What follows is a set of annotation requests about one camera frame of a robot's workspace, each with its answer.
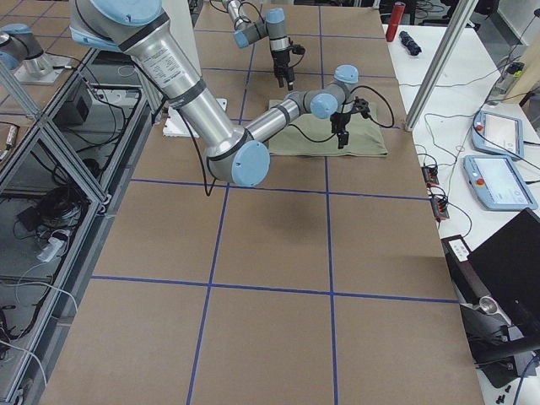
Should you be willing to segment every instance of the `black cable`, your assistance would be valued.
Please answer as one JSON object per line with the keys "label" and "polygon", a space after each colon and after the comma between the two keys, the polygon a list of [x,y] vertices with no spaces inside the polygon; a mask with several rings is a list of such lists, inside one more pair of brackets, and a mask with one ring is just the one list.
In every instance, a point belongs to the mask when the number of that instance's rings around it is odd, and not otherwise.
{"label": "black cable", "polygon": [[207,197],[210,197],[212,194],[213,186],[216,184],[217,178],[214,177],[212,184],[210,185],[210,189],[208,190],[208,179],[206,177],[206,170],[204,169],[204,163],[203,163],[203,156],[201,155],[201,149],[199,149],[199,145],[197,144],[197,140],[195,139],[195,135],[193,135],[193,131],[191,127],[189,126],[189,123],[187,122],[184,115],[181,113],[180,110],[176,110],[178,112],[178,115],[180,118],[184,121],[184,125],[187,128],[187,131],[189,132],[189,135],[193,141],[193,146],[195,147],[195,150],[197,151],[197,157],[199,158],[199,164],[201,165],[201,171],[202,171],[202,180],[204,181],[204,193]]}
{"label": "black cable", "polygon": [[461,211],[463,214],[465,214],[465,216],[467,217],[467,219],[469,220],[469,230],[467,231],[467,233],[463,236],[463,238],[467,238],[469,236],[469,234],[471,233],[471,231],[473,230],[473,219],[470,217],[470,215],[468,213],[466,213],[464,210],[462,210],[461,208],[459,208],[456,204],[452,204],[451,202],[448,202],[448,205],[451,205],[452,207],[454,207],[455,209],[458,209],[459,211]]}
{"label": "black cable", "polygon": [[252,6],[256,13],[259,14],[259,19],[261,19],[262,21],[264,21],[264,18],[262,17],[262,14],[261,12],[259,11],[259,8],[253,4],[253,3],[250,3],[250,2],[240,2],[240,6],[238,6],[238,9],[240,10],[242,7],[244,7],[244,4],[247,4],[248,6]]}
{"label": "black cable", "polygon": [[210,1],[209,1],[210,6],[212,6],[212,8],[215,8],[215,9],[218,10],[220,13],[225,13],[225,14],[228,14],[228,13],[229,13],[229,12],[225,11],[225,10],[222,9],[222,8],[219,8],[219,7],[214,6],[214,5],[213,5],[213,2],[214,2],[214,1],[215,1],[215,0],[210,0]]}
{"label": "black cable", "polygon": [[534,356],[531,361],[529,361],[525,367],[525,369],[523,370],[523,372],[521,373],[521,376],[520,376],[520,383],[517,385],[517,390],[516,390],[516,396],[514,397],[514,402],[512,403],[512,405],[516,405],[517,404],[517,398],[520,396],[520,392],[521,392],[521,386],[523,385],[523,380],[525,380],[525,375],[527,374],[527,372],[529,371],[529,368],[531,367],[531,365],[535,362],[535,361],[539,361],[540,360],[540,354],[537,354],[536,356]]}
{"label": "black cable", "polygon": [[351,94],[354,93],[354,91],[356,91],[357,89],[368,89],[368,90],[371,90],[372,92],[374,92],[376,95],[378,95],[386,104],[386,106],[388,107],[388,110],[390,111],[390,116],[391,116],[391,124],[390,125],[383,125],[383,124],[380,124],[379,122],[375,121],[373,119],[373,117],[371,116],[371,114],[368,116],[370,120],[372,120],[375,124],[377,124],[378,126],[380,127],[383,127],[383,128],[392,128],[395,123],[396,123],[396,120],[394,118],[394,111],[392,110],[392,108],[390,107],[390,103],[388,103],[388,100],[384,97],[384,95],[382,95],[381,93],[379,93],[377,90],[373,89],[372,87],[370,86],[366,86],[364,84],[360,84],[358,86],[356,86],[354,89],[351,90]]}
{"label": "black cable", "polygon": [[0,121],[0,124],[13,125],[14,127],[17,127],[17,129],[20,129],[20,125],[13,124],[12,122]]}
{"label": "black cable", "polygon": [[316,140],[316,139],[311,139],[310,137],[308,137],[307,135],[305,135],[304,131],[302,131],[299,127],[297,127],[295,124],[289,124],[289,127],[294,127],[296,129],[298,129],[298,131],[302,134],[302,136],[304,138],[306,138],[308,141],[310,142],[313,142],[313,143],[325,143],[325,142],[328,142],[330,139],[334,138],[336,136],[335,133],[333,133],[332,135],[330,135],[328,138],[325,138],[325,139],[321,139],[321,140]]}
{"label": "black cable", "polygon": [[532,24],[532,21],[534,21],[534,19],[535,19],[536,17],[537,17],[536,15],[533,15],[533,16],[532,16],[531,21],[529,21],[529,24],[527,24],[526,27],[525,27],[525,29],[521,32],[521,35],[520,35],[520,37],[517,39],[516,44],[515,44],[513,47],[511,47],[510,52],[508,53],[508,58],[509,58],[509,59],[510,59],[510,57],[512,56],[512,53],[514,52],[514,50],[516,49],[516,47],[517,47],[518,45],[521,44],[521,38],[523,38],[523,35],[527,32],[527,30],[529,29],[529,27],[530,27],[531,24]]}

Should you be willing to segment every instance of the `blue tape line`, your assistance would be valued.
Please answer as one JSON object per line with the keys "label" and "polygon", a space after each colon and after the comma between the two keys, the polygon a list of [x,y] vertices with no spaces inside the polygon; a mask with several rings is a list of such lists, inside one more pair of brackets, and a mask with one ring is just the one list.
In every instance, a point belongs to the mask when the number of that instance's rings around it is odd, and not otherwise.
{"label": "blue tape line", "polygon": [[[110,280],[110,281],[124,281],[129,283],[149,283],[149,284],[176,284],[186,285],[188,287],[212,287],[217,289],[242,289],[250,291],[268,291],[275,293],[290,293],[290,294],[310,294],[310,295],[331,295],[330,291],[321,291],[317,289],[286,289],[279,287],[265,287],[257,285],[242,285],[242,284],[225,284],[225,283],[203,283],[198,281],[185,281],[185,280],[169,280],[164,278],[138,278],[138,277],[123,277],[123,276],[107,276],[107,275],[93,275],[92,279],[97,280]],[[364,298],[368,300],[397,300],[397,301],[412,301],[412,302],[430,302],[436,304],[459,304],[457,300],[450,300],[446,298],[428,298],[428,297],[407,297],[401,295],[383,295],[383,294],[363,294],[363,293],[349,293],[343,291],[334,291],[334,296],[350,297],[350,298]]]}
{"label": "blue tape line", "polygon": [[196,287],[208,287],[208,283],[200,283],[197,281],[183,281],[183,280],[167,280],[159,278],[139,278],[139,277],[121,277],[121,276],[100,276],[92,275],[93,280],[110,280],[110,281],[130,281],[132,283],[149,283],[149,284],[178,284],[189,285]]}
{"label": "blue tape line", "polygon": [[343,293],[335,292],[338,297],[352,298],[367,298],[371,300],[395,300],[395,301],[412,301],[412,302],[432,302],[436,304],[459,304],[458,300],[450,300],[446,298],[424,298],[424,297],[406,297],[400,295],[381,295],[381,294],[361,294],[361,293]]}
{"label": "blue tape line", "polygon": [[23,2],[23,0],[19,0],[19,2],[17,4],[15,4],[7,13],[5,13],[2,17],[0,17],[0,21],[2,21],[3,19],[5,19],[8,16],[12,17],[13,15],[11,14],[11,12],[14,11],[18,6],[20,6],[20,4],[22,2]]}
{"label": "blue tape line", "polygon": [[210,293],[212,291],[213,274],[215,272],[216,263],[218,262],[219,245],[221,242],[221,233],[223,230],[223,223],[225,220],[225,212],[227,210],[227,200],[229,198],[229,188],[225,190],[223,198],[223,206],[221,208],[221,217],[219,218],[218,234],[216,236],[216,246],[213,250],[212,268],[210,269],[210,276],[208,278],[208,288],[206,290],[206,298],[204,299],[204,308],[202,309],[201,326],[199,327],[199,335],[197,338],[197,348],[195,350],[195,358],[193,359],[192,377],[189,381],[189,391],[187,392],[186,405],[190,405],[192,402],[193,387],[195,386],[195,377],[197,375],[197,365],[199,355],[201,353],[201,345],[203,343],[204,325],[206,323],[206,316],[208,313],[208,305],[210,303]]}
{"label": "blue tape line", "polygon": [[285,289],[280,287],[262,287],[256,285],[239,285],[239,284],[222,284],[214,283],[212,287],[218,289],[241,289],[248,291],[268,291],[272,293],[289,293],[289,294],[308,294],[308,295],[330,295],[328,291],[320,291],[316,289]]}
{"label": "blue tape line", "polygon": [[334,383],[334,404],[339,404],[339,386],[338,386],[338,349],[336,339],[336,311],[334,302],[334,270],[332,255],[332,219],[330,218],[330,176],[328,175],[328,158],[324,158],[324,175],[326,182],[327,195],[327,240],[328,240],[328,277],[330,280],[330,322],[332,326],[332,370]]}
{"label": "blue tape line", "polygon": [[[204,186],[203,183],[196,183],[190,181],[170,181],[170,180],[154,180],[154,179],[131,179],[137,183],[155,183],[155,184],[171,184],[175,186]],[[225,188],[226,185],[216,184],[215,187]],[[229,188],[238,190],[255,190],[259,192],[297,192],[300,194],[329,194],[331,196],[345,196],[345,197],[366,197],[366,198],[386,198],[392,200],[412,200],[412,201],[429,201],[428,197],[410,197],[410,196],[392,196],[386,194],[366,194],[361,192],[326,192],[317,190],[295,190],[293,188],[269,188],[269,187],[246,187],[229,185]]]}

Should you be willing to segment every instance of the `grid line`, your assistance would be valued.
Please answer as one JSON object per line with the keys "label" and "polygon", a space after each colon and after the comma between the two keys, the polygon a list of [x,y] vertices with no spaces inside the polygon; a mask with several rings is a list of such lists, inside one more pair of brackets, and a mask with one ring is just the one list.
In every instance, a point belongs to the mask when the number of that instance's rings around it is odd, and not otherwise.
{"label": "grid line", "polygon": [[218,235],[216,236],[216,246],[213,251],[213,259],[212,259],[212,267],[210,269],[210,276],[208,277],[208,286],[206,289],[206,297],[204,299],[204,307],[202,309],[202,318],[201,318],[201,325],[199,327],[199,334],[197,337],[197,347],[195,349],[195,356],[193,358],[193,366],[192,366],[192,376],[190,378],[189,382],[189,389],[187,392],[187,399],[186,399],[186,405],[190,405],[192,403],[192,395],[193,395],[193,387],[195,386],[195,378],[197,376],[197,366],[198,366],[198,360],[199,355],[201,353],[201,346],[203,344],[203,334],[204,334],[204,327],[206,324],[206,316],[208,313],[208,307],[210,305],[210,293],[212,292],[212,282],[213,282],[213,274],[216,268],[216,263],[218,261],[218,252],[219,252],[219,244],[221,241],[221,233],[223,230],[223,223],[225,219],[225,211],[227,209],[227,200],[229,198],[229,188],[225,190],[225,195],[223,199],[223,206],[221,208],[221,217],[219,219],[219,227],[218,227]]}
{"label": "grid line", "polygon": [[[187,287],[212,287],[213,289],[239,289],[246,291],[264,291],[271,293],[286,293],[286,294],[302,294],[302,295],[325,295],[330,296],[330,291],[318,289],[287,289],[283,287],[268,287],[263,285],[244,285],[244,284],[226,284],[226,283],[204,283],[198,281],[186,280],[170,280],[166,278],[140,278],[126,276],[111,276],[111,275],[93,275],[94,280],[109,280],[120,281],[127,283],[143,283],[143,284],[171,284],[184,285]],[[406,295],[386,295],[386,294],[366,294],[366,293],[351,293],[347,291],[334,291],[335,297],[361,298],[368,300],[393,300],[393,301],[412,301],[425,302],[432,304],[459,304],[458,300],[447,298],[430,298],[430,297],[413,297]]]}
{"label": "grid line", "polygon": [[[131,179],[134,183],[150,183],[150,184],[168,184],[172,186],[204,186],[204,183],[195,181],[171,181],[171,180],[154,180],[154,179]],[[214,187],[225,188],[226,185],[216,184]],[[229,185],[229,188],[237,190],[253,190],[258,192],[296,192],[299,194],[329,194],[331,196],[345,196],[345,197],[367,197],[367,198],[388,198],[396,200],[413,200],[413,201],[429,201],[428,197],[410,197],[410,196],[394,196],[385,194],[368,194],[362,192],[326,192],[319,190],[297,190],[294,188],[266,188],[266,187],[244,187],[234,184]]]}

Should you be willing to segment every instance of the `wire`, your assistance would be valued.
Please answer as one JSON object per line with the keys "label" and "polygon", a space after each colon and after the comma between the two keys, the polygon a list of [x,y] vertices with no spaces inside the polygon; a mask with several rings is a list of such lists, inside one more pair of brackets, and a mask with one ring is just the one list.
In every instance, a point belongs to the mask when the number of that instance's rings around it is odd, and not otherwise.
{"label": "wire", "polygon": [[384,95],[382,95],[381,93],[379,93],[377,90],[373,89],[372,87],[370,86],[366,86],[364,84],[360,84],[358,86],[356,86],[354,89],[351,90],[351,94],[354,93],[354,91],[356,91],[357,89],[368,89],[368,90],[371,90],[372,92],[374,92],[376,95],[378,95],[386,104],[386,106],[388,107],[388,110],[390,111],[390,116],[391,116],[391,124],[390,125],[382,125],[380,124],[379,122],[375,121],[373,119],[373,117],[371,116],[371,114],[368,116],[370,120],[372,120],[375,124],[377,124],[378,126],[380,127],[383,127],[383,128],[392,128],[395,123],[396,123],[396,120],[394,118],[394,111],[392,110],[392,108],[390,107],[390,103],[388,103],[388,100],[384,97]]}
{"label": "wire", "polygon": [[533,15],[533,16],[532,16],[531,21],[529,21],[529,24],[527,24],[526,27],[525,27],[525,29],[521,32],[521,35],[520,35],[520,37],[517,39],[516,44],[515,44],[513,47],[511,47],[510,52],[508,53],[508,58],[509,58],[509,59],[510,59],[510,57],[512,56],[512,53],[514,52],[514,50],[516,49],[516,47],[517,47],[518,45],[521,44],[521,38],[523,38],[523,35],[527,32],[527,30],[529,29],[529,27],[530,27],[531,24],[532,24],[532,21],[534,21],[534,19],[535,19],[536,17],[537,17],[536,15]]}
{"label": "wire", "polygon": [[255,4],[253,4],[253,3],[250,3],[250,2],[240,2],[240,6],[238,6],[238,9],[240,10],[240,9],[244,6],[244,4],[247,4],[248,6],[252,6],[252,7],[255,9],[256,13],[259,14],[259,19],[261,19],[262,21],[264,21],[264,18],[262,17],[262,14],[261,14],[261,12],[259,11],[259,8],[258,8]]}
{"label": "wire", "polygon": [[199,149],[199,145],[197,144],[197,140],[195,139],[195,135],[193,134],[192,128],[189,126],[189,123],[187,122],[184,115],[181,113],[180,110],[176,110],[178,112],[178,115],[180,118],[184,121],[184,125],[187,128],[187,131],[189,132],[190,137],[193,141],[193,146],[195,147],[195,150],[197,151],[197,157],[199,158],[199,164],[201,165],[201,171],[202,171],[202,180],[204,181],[204,193],[207,197],[210,197],[212,194],[213,186],[216,184],[217,178],[214,177],[212,184],[210,185],[210,189],[208,189],[208,179],[206,177],[206,170],[204,169],[204,163],[203,163],[203,156],[201,155],[201,149]]}
{"label": "wire", "polygon": [[523,372],[521,373],[521,376],[520,376],[520,383],[518,384],[517,386],[517,390],[516,390],[516,396],[514,397],[514,402],[512,403],[512,405],[516,405],[517,404],[517,398],[520,396],[520,392],[521,392],[521,386],[523,385],[523,380],[525,380],[525,375],[527,374],[527,372],[529,371],[529,367],[531,367],[532,363],[534,363],[535,361],[539,361],[540,360],[540,354],[537,354],[536,356],[534,356],[531,361],[529,361],[525,367],[525,369],[523,370]]}
{"label": "wire", "polygon": [[30,352],[29,350],[26,350],[25,348],[20,348],[19,346],[15,346],[11,343],[4,342],[3,340],[0,340],[0,343],[5,344],[6,346],[9,346],[10,348],[14,348],[15,350],[20,350],[21,352],[25,352],[29,354],[30,356],[32,356],[32,358],[35,360],[37,365],[40,366],[41,374],[43,375],[43,383],[45,384],[45,387],[47,387],[47,376],[45,374],[45,369],[43,368],[43,364],[41,363],[41,360],[35,354]]}
{"label": "wire", "polygon": [[463,209],[459,208],[456,204],[452,204],[451,202],[448,202],[448,205],[451,205],[455,209],[458,209],[459,211],[461,211],[467,217],[467,219],[469,220],[469,229],[468,229],[467,233],[463,236],[463,238],[467,238],[469,236],[469,234],[471,233],[471,231],[473,230],[473,219],[471,218],[471,216],[468,213],[466,213]]}
{"label": "wire", "polygon": [[297,127],[295,124],[289,124],[289,127],[294,127],[294,128],[296,128],[296,129],[298,129],[298,131],[302,134],[302,136],[303,136],[304,138],[306,138],[308,141],[313,142],[313,143],[325,143],[325,142],[328,142],[330,139],[332,139],[332,138],[334,138],[334,137],[336,136],[336,134],[333,133],[333,134],[330,135],[328,138],[317,140],[317,139],[312,139],[312,138],[308,137],[308,136],[304,133],[304,131],[302,131],[302,130],[301,130],[299,127]]}
{"label": "wire", "polygon": [[50,289],[55,289],[56,291],[58,291],[60,293],[64,293],[65,295],[69,296],[69,298],[71,298],[71,301],[73,301],[73,305],[75,306],[75,313],[78,312],[78,305],[77,305],[77,301],[75,300],[75,297],[71,293],[66,291],[65,289],[59,289],[58,287],[55,287],[54,285],[51,285],[49,283],[43,283],[42,281],[32,281],[32,282],[28,282],[28,283],[17,283],[17,284],[4,283],[3,285],[6,286],[6,287],[22,287],[24,285],[42,285],[42,286],[48,287]]}
{"label": "wire", "polygon": [[220,13],[225,13],[225,14],[228,14],[228,13],[229,13],[228,11],[226,11],[226,10],[224,10],[224,9],[222,9],[222,8],[218,8],[218,7],[214,6],[214,5],[213,5],[213,2],[214,2],[214,1],[215,1],[215,0],[210,0],[210,1],[209,1],[210,6],[212,6],[212,8],[215,8],[215,9],[218,10]]}

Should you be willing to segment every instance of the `folded towel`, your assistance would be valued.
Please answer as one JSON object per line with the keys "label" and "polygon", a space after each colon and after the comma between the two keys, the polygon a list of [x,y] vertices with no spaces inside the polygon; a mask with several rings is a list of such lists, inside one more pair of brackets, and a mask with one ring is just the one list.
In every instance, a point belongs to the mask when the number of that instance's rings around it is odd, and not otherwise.
{"label": "folded towel", "polygon": [[[270,107],[279,104],[280,100],[270,100]],[[376,104],[370,103],[370,112],[376,118]],[[312,114],[304,114],[293,124],[299,127],[311,139],[322,140],[332,135],[330,120],[321,120]],[[325,143],[313,143],[302,136],[295,127],[286,127],[268,141],[271,154],[286,156],[386,156],[381,130],[371,120],[365,120],[360,114],[353,114],[347,125],[348,145],[338,149],[338,137]]]}

